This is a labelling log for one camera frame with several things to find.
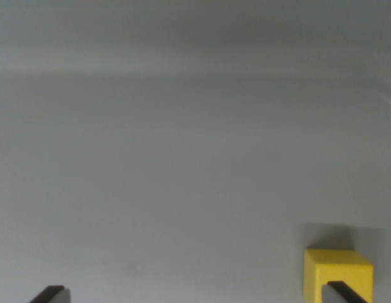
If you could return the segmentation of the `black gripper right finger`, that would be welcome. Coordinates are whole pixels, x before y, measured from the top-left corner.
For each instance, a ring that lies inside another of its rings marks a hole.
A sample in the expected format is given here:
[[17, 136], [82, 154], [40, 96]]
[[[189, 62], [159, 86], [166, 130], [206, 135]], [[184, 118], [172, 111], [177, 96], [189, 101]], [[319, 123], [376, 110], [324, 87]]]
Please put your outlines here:
[[323, 303], [367, 303], [343, 281], [331, 281], [322, 286]]

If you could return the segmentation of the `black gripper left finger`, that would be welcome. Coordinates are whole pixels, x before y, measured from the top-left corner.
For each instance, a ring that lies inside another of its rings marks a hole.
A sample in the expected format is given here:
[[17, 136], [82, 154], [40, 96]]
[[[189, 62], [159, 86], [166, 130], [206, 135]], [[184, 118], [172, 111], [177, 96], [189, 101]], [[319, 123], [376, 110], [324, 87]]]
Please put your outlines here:
[[63, 285], [49, 285], [38, 295], [36, 295], [30, 303], [70, 303], [70, 289]]

